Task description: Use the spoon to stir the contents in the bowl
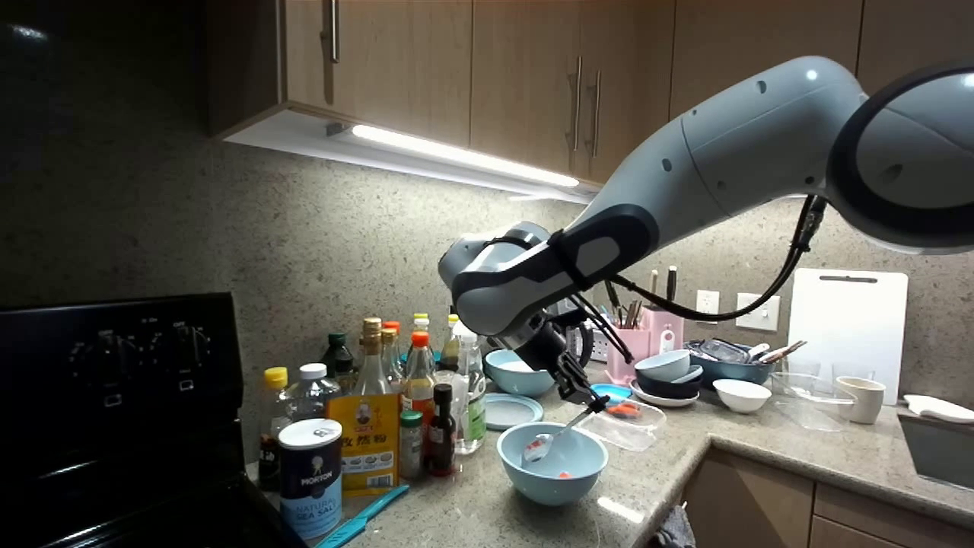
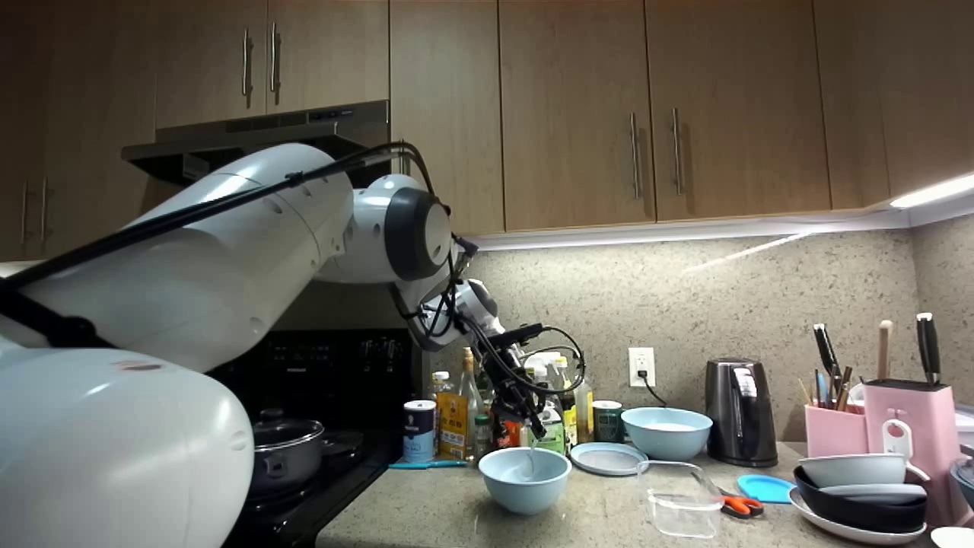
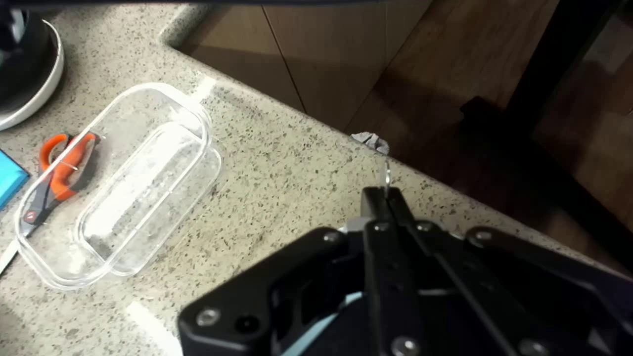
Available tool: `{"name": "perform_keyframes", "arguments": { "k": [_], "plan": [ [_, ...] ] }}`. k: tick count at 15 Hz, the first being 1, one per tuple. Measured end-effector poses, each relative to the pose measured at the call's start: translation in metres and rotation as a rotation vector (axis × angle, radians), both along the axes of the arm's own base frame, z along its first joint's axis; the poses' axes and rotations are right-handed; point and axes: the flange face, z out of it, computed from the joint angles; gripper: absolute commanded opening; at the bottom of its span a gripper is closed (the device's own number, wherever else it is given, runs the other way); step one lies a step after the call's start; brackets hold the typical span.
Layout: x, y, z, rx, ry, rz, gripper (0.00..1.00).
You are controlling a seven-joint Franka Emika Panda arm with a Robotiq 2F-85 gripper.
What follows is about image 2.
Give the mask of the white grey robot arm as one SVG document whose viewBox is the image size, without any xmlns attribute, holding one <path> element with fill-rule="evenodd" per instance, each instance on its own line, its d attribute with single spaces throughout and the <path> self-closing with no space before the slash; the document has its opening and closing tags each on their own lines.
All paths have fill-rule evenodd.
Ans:
<svg viewBox="0 0 974 548">
<path fill-rule="evenodd" d="M 3 281 L 3 435 L 143 418 L 174 442 L 246 426 L 209 372 L 253 351 L 317 281 L 386 287 L 421 337 L 468 337 L 498 399 L 535 408 L 523 334 L 463 275 L 437 195 L 308 143 L 249 151 L 132 224 Z"/>
</svg>

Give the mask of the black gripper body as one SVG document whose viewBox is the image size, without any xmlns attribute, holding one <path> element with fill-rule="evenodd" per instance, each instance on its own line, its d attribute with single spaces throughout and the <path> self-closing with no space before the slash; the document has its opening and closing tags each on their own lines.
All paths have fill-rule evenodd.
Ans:
<svg viewBox="0 0 974 548">
<path fill-rule="evenodd" d="M 525 422 L 530 408 L 539 408 L 535 395 L 541 394 L 541 386 L 525 376 L 521 365 L 521 344 L 498 346 L 489 337 L 494 334 L 479 331 L 475 351 L 496 391 L 496 403 Z"/>
</svg>

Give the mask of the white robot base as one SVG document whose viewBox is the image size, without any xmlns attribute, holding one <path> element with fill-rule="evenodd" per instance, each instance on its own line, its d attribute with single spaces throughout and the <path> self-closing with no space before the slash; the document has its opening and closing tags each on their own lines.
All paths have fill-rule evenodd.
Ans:
<svg viewBox="0 0 974 548">
<path fill-rule="evenodd" d="M 0 351 L 0 548 L 219 548 L 253 477 L 232 391 L 128 351 Z"/>
</svg>

